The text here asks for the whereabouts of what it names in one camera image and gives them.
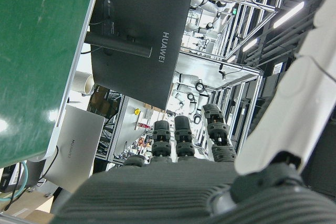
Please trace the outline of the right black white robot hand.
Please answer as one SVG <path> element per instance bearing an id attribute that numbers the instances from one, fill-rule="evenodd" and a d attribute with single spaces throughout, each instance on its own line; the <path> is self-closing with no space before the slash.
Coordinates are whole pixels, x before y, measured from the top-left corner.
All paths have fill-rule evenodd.
<path id="1" fill-rule="evenodd" d="M 301 178 L 335 109 L 335 0 L 316 12 L 296 60 L 236 157 L 132 161 L 84 182 L 53 223 L 335 223 L 335 203 Z"/>

